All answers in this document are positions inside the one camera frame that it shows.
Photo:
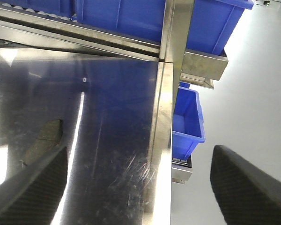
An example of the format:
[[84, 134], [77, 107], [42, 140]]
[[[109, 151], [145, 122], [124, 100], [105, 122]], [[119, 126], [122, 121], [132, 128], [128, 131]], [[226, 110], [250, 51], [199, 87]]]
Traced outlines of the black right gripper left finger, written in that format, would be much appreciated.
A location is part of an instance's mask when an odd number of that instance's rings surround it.
[[0, 184], [0, 225], [49, 225], [67, 184], [67, 149], [54, 148]]

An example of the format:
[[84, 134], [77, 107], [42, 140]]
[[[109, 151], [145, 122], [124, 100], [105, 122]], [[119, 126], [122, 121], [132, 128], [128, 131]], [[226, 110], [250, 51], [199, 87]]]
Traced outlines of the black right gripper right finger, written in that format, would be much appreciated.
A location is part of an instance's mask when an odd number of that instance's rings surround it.
[[213, 150], [210, 182], [228, 225], [281, 225], [281, 182], [224, 145]]

